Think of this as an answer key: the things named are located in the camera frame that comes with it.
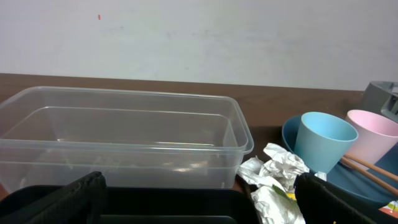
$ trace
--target pink cup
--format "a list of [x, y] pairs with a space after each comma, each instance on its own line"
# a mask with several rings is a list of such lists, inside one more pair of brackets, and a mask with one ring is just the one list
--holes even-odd
[[359, 134], [347, 153], [358, 159], [375, 164], [398, 142], [398, 124], [381, 115], [351, 110], [347, 113], [346, 121]]

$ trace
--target transparent storage box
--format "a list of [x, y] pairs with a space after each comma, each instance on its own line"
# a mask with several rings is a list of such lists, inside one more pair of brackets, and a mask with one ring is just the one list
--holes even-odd
[[39, 86], [0, 104], [10, 193], [100, 171], [109, 186], [231, 188], [253, 140], [225, 96]]

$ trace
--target table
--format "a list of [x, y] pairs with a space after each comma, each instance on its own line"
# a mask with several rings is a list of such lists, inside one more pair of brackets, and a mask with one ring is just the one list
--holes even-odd
[[[361, 91], [346, 90], [0, 73], [0, 102], [32, 86], [65, 86], [229, 96], [239, 103], [254, 139], [254, 149], [251, 153], [245, 155], [244, 160], [258, 156], [263, 161], [269, 159], [262, 152], [267, 143], [281, 144], [281, 129], [287, 119], [308, 111], [320, 111], [344, 118], [348, 110], [356, 107], [363, 94]], [[234, 188], [241, 190], [238, 185], [235, 185]]]

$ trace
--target chopstick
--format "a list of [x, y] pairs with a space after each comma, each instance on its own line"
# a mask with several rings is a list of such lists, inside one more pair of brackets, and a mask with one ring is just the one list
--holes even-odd
[[359, 164], [362, 164], [362, 165], [364, 165], [364, 166], [366, 166], [366, 167], [368, 167], [368, 168], [370, 168], [370, 169], [372, 169], [372, 170], [374, 170], [374, 171], [376, 171], [376, 172], [378, 172], [378, 173], [380, 173], [382, 175], [385, 175], [385, 176], [393, 179], [394, 181], [398, 182], [398, 175], [391, 174], [390, 172], [388, 172], [388, 171], [386, 171], [386, 170], [384, 170], [384, 169], [382, 169], [382, 168], [380, 168], [378, 166], [375, 166], [375, 165], [373, 165], [373, 164], [371, 164], [369, 162], [363, 161], [362, 159], [358, 159], [357, 157], [354, 157], [351, 154], [346, 153], [344, 156], [347, 157], [348, 159], [352, 159], [355, 162], [357, 162]]
[[381, 179], [377, 178], [375, 175], [369, 173], [366, 170], [363, 170], [362, 168], [358, 167], [357, 165], [355, 165], [353, 162], [351, 162], [349, 159], [342, 157], [341, 161], [350, 166], [352, 169], [360, 172], [361, 174], [365, 175], [367, 178], [373, 180], [375, 183], [379, 184], [381, 187], [384, 187], [386, 190], [390, 191], [391, 193], [393, 193], [395, 196], [398, 196], [398, 190], [395, 189], [393, 186], [385, 183], [384, 181], [382, 181]]

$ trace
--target plate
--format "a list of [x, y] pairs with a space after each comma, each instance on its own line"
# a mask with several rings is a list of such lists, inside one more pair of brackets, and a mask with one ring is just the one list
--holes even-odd
[[[282, 138], [285, 147], [290, 152], [294, 153], [294, 146], [297, 137], [297, 131], [300, 126], [301, 115], [294, 116], [286, 121], [282, 127]], [[398, 174], [398, 144], [396, 144], [383, 158], [381, 158], [375, 165], [385, 169], [393, 174]], [[379, 174], [371, 169], [368, 172], [376, 177], [382, 179], [391, 186], [398, 188], [398, 183], [392, 179]], [[385, 190], [378, 184], [374, 183], [361, 173], [344, 166], [342, 163], [337, 163], [334, 168], [328, 173], [327, 180], [329, 183], [347, 191], [357, 198], [381, 208], [393, 200], [397, 200], [392, 193]]]

